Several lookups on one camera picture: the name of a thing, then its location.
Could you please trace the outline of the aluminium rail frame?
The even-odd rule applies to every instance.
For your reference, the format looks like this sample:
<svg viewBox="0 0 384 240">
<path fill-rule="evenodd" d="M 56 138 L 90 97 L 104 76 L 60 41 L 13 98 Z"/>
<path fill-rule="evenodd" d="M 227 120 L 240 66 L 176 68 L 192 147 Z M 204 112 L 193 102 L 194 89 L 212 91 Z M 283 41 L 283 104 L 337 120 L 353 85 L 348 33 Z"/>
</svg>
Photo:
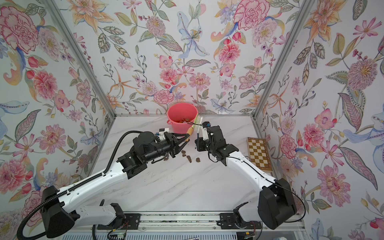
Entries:
<svg viewBox="0 0 384 240">
<path fill-rule="evenodd" d="M 76 227 L 61 240 L 105 240 L 108 233 L 124 240 L 307 240 L 303 222 L 295 216 L 275 230 L 252 222 L 238 227 L 232 212 L 129 212 L 130 223 L 112 231 L 106 227 Z"/>
</svg>

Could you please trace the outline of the pink plastic bucket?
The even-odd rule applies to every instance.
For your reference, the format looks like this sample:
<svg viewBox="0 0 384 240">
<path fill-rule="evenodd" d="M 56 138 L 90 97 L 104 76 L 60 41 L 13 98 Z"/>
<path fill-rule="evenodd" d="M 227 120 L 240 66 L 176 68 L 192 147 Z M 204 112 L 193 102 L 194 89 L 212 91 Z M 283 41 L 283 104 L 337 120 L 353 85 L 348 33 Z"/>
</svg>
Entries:
<svg viewBox="0 0 384 240">
<path fill-rule="evenodd" d="M 167 123 L 171 126 L 174 133 L 186 134 L 192 126 L 189 122 L 194 122 L 198 110 L 193 104 L 177 103 L 167 111 Z"/>
</svg>

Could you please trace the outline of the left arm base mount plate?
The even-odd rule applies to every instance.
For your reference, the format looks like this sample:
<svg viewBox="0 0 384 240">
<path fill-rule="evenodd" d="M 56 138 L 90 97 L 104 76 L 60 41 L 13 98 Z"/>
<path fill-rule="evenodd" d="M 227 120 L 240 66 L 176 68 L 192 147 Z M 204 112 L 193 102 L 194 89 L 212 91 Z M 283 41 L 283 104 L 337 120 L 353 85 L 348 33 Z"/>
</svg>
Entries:
<svg viewBox="0 0 384 240">
<path fill-rule="evenodd" d="M 127 214 L 117 217 L 109 225 L 98 225 L 97 230 L 137 230 L 140 224 L 141 214 Z"/>
</svg>

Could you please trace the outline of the white blue brush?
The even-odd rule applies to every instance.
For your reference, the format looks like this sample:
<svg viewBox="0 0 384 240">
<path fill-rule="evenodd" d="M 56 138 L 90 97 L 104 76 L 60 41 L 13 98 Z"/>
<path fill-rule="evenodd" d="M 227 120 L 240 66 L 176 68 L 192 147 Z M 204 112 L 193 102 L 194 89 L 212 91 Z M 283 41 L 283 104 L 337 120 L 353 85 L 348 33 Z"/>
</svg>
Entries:
<svg viewBox="0 0 384 240">
<path fill-rule="evenodd" d="M 198 116 L 197 121 L 196 121 L 196 133 L 197 133 L 197 138 L 203 138 L 203 140 L 208 140 L 208 132 L 206 130 L 206 127 L 203 126 L 203 117 Z"/>
</svg>

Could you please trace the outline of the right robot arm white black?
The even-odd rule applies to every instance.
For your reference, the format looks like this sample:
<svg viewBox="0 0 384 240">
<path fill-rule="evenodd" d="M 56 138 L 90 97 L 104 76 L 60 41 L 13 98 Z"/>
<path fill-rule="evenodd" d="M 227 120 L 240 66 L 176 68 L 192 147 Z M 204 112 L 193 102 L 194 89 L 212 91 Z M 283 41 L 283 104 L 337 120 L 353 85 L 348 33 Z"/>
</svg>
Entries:
<svg viewBox="0 0 384 240">
<path fill-rule="evenodd" d="M 258 199 L 255 202 L 245 202 L 235 207 L 233 216 L 235 224 L 243 228 L 250 222 L 260 222 L 271 230 L 284 223 L 293 223 L 291 218 L 298 209 L 295 195 L 284 179 L 277 180 L 252 164 L 237 147 L 228 144 L 219 126 L 211 126 L 205 122 L 198 130 L 195 141 L 199 152 L 207 152 L 209 158 L 215 158 L 217 163 L 235 171 L 247 180 Z"/>
</svg>

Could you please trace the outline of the green hand rake wooden handle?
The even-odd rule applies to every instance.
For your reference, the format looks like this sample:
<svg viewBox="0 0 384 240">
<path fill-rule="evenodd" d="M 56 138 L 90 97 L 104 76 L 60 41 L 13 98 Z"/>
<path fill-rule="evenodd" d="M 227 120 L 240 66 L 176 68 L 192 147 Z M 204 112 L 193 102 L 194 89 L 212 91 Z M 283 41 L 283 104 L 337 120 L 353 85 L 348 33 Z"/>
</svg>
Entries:
<svg viewBox="0 0 384 240">
<path fill-rule="evenodd" d="M 188 122 L 188 125 L 190 126 L 189 129 L 187 130 L 187 134 L 189 137 L 187 138 L 186 141 L 188 141 L 194 133 L 199 134 L 201 125 L 199 123 L 194 123 L 194 122 Z"/>
</svg>

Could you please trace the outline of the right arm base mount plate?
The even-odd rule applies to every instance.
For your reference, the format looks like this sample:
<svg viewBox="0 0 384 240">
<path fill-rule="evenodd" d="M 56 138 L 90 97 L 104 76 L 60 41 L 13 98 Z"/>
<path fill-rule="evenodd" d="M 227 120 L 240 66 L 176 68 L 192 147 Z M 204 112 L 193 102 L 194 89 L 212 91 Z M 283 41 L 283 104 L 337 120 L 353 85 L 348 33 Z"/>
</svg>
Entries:
<svg viewBox="0 0 384 240">
<path fill-rule="evenodd" d="M 220 213 L 217 226 L 222 230 L 259 230 L 262 228 L 261 222 L 246 222 L 235 213 Z"/>
</svg>

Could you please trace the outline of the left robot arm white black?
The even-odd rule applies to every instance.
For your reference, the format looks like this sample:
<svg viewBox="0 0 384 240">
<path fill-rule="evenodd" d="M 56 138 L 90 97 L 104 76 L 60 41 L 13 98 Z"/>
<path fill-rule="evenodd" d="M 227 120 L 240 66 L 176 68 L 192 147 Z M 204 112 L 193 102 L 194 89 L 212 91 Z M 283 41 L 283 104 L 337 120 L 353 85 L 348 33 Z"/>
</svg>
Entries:
<svg viewBox="0 0 384 240">
<path fill-rule="evenodd" d="M 59 237 L 73 227 L 103 225 L 113 229 L 124 226 L 128 220 L 119 204 L 106 206 L 86 206 L 84 203 L 98 194 L 138 175 L 148 163 L 162 161 L 165 157 L 175 158 L 189 142 L 189 134 L 169 133 L 160 129 L 158 133 L 135 131 L 133 146 L 123 156 L 116 153 L 124 138 L 132 131 L 124 133 L 116 144 L 111 158 L 103 171 L 97 172 L 80 182 L 57 189 L 52 186 L 43 191 L 41 203 L 23 218 L 17 230 L 19 240 L 28 239 L 24 228 L 34 215 L 40 213 L 45 230 L 32 240 L 41 237 Z"/>
</svg>

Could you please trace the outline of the brown white chessboard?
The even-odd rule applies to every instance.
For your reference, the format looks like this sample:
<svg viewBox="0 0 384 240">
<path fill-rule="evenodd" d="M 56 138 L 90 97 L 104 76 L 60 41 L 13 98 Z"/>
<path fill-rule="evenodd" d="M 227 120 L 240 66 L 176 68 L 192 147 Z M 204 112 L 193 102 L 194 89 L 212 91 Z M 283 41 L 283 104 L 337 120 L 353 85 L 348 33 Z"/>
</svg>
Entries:
<svg viewBox="0 0 384 240">
<path fill-rule="evenodd" d="M 273 168 L 266 140 L 248 138 L 247 143 L 250 161 L 263 172 L 271 173 Z"/>
</svg>

